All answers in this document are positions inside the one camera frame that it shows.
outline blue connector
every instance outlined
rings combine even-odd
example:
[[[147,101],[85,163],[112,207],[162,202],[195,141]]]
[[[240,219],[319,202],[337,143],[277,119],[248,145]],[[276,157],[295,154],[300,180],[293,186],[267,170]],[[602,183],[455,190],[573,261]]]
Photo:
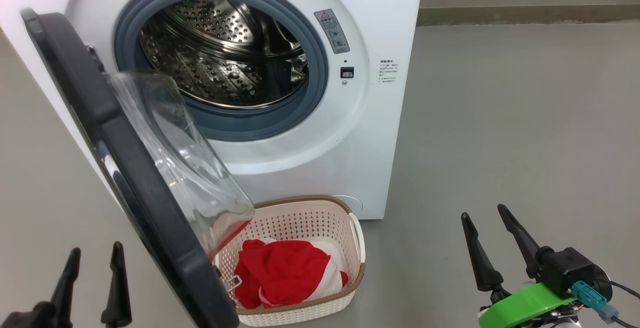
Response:
[[[607,299],[583,281],[578,281],[573,285],[572,293],[575,298],[578,298],[578,301],[593,308],[596,312],[607,305]]]
[[[613,317],[618,316],[618,310],[613,308],[610,305],[605,305],[598,311],[598,316],[604,321],[606,324],[613,323]]]
[[[612,324],[612,318],[618,316],[618,311],[607,304],[607,299],[583,281],[578,281],[573,285],[573,296],[578,298],[578,301],[584,305],[598,312],[598,316],[606,324]]]

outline washing machine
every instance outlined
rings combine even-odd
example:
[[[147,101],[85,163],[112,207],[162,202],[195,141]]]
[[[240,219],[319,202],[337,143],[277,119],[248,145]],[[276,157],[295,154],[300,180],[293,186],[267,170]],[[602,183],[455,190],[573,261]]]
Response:
[[[328,194],[384,217],[419,0],[0,2],[0,27],[105,184],[57,89],[77,37],[106,73],[173,78],[252,201]]]

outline plastic basket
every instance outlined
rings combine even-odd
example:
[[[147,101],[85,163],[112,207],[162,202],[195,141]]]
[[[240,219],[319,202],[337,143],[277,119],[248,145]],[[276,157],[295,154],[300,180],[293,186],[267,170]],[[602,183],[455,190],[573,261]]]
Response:
[[[298,305],[244,309],[233,293],[240,321],[247,326],[269,327],[318,319],[345,309],[365,271],[365,246],[358,219],[342,201],[331,196],[304,196],[258,203],[253,220],[215,258],[223,280],[234,277],[238,252],[247,239],[323,239],[339,247],[347,285],[338,294]]]

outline warning label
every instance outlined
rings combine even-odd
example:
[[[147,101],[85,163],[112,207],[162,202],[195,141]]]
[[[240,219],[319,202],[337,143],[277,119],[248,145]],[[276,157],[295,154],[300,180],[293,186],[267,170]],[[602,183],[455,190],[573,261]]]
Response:
[[[398,74],[398,64],[392,59],[381,59],[377,74],[377,82],[379,84],[395,82]]]
[[[349,52],[351,49],[349,48],[347,37],[344,35],[343,28],[340,26],[334,10],[323,9],[322,11],[314,12],[314,15],[320,23],[320,26],[322,26],[326,37],[329,39],[333,52]]]

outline laundry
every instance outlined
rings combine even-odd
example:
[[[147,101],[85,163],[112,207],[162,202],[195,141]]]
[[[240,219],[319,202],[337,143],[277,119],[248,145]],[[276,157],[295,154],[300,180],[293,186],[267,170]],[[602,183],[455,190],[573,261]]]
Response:
[[[235,296],[255,309],[295,305],[339,293],[349,280],[336,262],[304,240],[246,240],[235,274]]]

